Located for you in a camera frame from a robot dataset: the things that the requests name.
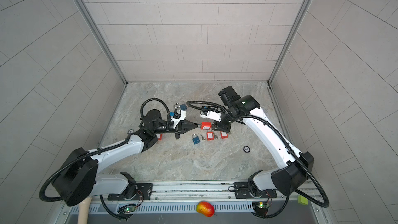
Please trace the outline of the right circuit board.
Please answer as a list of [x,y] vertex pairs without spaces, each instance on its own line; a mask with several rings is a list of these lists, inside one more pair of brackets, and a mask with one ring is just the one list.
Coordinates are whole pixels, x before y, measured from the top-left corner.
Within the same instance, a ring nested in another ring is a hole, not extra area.
[[257,216],[265,217],[269,211],[268,202],[252,202],[254,214]]

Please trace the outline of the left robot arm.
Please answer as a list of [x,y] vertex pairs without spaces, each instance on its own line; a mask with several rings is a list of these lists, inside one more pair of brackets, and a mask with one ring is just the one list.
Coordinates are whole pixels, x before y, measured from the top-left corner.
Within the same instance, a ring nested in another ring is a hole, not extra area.
[[122,172],[111,176],[100,172],[124,158],[150,149],[158,141],[159,134],[173,133],[178,139],[198,127],[184,117],[184,111],[175,111],[162,119],[159,110],[150,110],[142,116],[140,128],[129,132],[125,140],[89,151],[75,149],[64,162],[62,171],[50,182],[68,206],[106,194],[123,195],[130,199],[135,196],[136,184],[130,174]]

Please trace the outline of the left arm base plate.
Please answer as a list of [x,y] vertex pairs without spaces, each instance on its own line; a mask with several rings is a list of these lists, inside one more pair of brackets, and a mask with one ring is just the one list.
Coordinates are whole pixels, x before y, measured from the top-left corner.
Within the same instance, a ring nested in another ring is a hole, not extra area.
[[109,194],[108,201],[138,201],[150,200],[153,190],[151,183],[137,183],[134,187],[128,186],[127,189],[119,195]]

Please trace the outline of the mango fruit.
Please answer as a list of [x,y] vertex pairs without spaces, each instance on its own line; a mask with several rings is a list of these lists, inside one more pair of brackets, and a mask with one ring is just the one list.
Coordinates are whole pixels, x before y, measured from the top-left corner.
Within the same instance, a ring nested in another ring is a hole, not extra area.
[[197,204],[196,212],[203,214],[206,217],[212,217],[215,214],[215,208],[209,202],[202,201]]

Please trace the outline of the left circuit board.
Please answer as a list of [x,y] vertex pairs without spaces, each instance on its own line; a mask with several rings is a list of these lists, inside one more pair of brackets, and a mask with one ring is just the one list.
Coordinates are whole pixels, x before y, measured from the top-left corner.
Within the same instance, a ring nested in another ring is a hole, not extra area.
[[118,209],[119,215],[133,214],[137,210],[136,204],[127,204]]

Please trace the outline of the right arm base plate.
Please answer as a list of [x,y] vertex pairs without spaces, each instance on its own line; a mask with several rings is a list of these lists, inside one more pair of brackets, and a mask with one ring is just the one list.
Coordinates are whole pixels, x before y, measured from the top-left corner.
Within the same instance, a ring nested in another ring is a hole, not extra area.
[[249,190],[248,182],[234,182],[233,186],[229,188],[229,191],[235,194],[236,199],[276,199],[277,192],[274,189],[267,189],[260,193],[252,193]]

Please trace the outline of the circuit board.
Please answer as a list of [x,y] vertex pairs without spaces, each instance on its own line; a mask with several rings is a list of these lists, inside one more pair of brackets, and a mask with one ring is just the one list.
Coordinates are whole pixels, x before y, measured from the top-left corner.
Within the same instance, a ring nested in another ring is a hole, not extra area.
[[118,209],[119,215],[133,214],[137,210],[136,204],[127,204]]
[[252,202],[254,214],[257,216],[265,217],[269,211],[268,202]]

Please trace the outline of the green cube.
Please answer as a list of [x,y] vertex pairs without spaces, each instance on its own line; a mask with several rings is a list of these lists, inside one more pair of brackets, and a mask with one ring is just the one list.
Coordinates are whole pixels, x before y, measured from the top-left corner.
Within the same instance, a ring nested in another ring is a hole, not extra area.
[[297,202],[301,205],[308,205],[308,199],[301,195],[297,196]]

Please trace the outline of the blue padlock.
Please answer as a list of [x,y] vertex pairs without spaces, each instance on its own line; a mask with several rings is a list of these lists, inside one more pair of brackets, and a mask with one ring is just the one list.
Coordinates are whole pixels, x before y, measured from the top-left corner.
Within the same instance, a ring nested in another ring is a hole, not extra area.
[[201,141],[200,141],[200,138],[196,135],[196,134],[193,134],[192,135],[192,141],[193,141],[193,143],[196,145],[196,144],[199,144]]
[[176,103],[175,105],[174,105],[174,108],[175,109],[178,109],[178,110],[180,110],[180,111],[186,111],[187,110],[187,106],[186,106],[186,104],[179,104],[179,103]]

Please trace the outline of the aluminium rail frame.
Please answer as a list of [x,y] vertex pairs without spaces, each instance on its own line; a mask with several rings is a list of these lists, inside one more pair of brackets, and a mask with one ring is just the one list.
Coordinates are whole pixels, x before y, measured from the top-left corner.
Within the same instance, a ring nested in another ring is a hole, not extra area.
[[[93,196],[89,215],[106,214],[109,209],[114,214],[118,209],[127,204],[136,204],[137,210],[132,215],[138,214],[181,214],[195,213],[197,204],[206,201],[215,208],[215,213],[253,213],[252,202],[268,202],[269,211],[266,217],[270,217],[277,212],[277,204],[284,204],[286,201],[297,201],[297,192],[293,192],[289,197],[281,194],[277,189],[276,199],[236,199],[235,194],[229,191],[233,186],[233,180],[212,180],[212,181],[138,181],[137,183],[151,183],[153,190],[150,200],[138,201],[108,201],[106,195]],[[68,206],[65,202],[61,203],[57,209],[49,215],[47,223],[65,224],[69,215],[78,218],[79,204]]]

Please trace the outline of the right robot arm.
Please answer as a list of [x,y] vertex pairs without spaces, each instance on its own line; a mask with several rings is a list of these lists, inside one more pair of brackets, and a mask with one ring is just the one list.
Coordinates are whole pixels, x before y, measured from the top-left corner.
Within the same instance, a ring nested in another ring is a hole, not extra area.
[[215,121],[215,126],[229,132],[232,122],[242,120],[269,150],[278,166],[274,172],[262,171],[249,178],[253,194],[274,188],[288,196],[309,179],[299,162],[311,172],[314,157],[309,152],[302,153],[289,141],[282,140],[284,136],[269,121],[252,96],[240,97],[231,86],[222,89],[219,96],[228,109],[221,114],[220,121]]

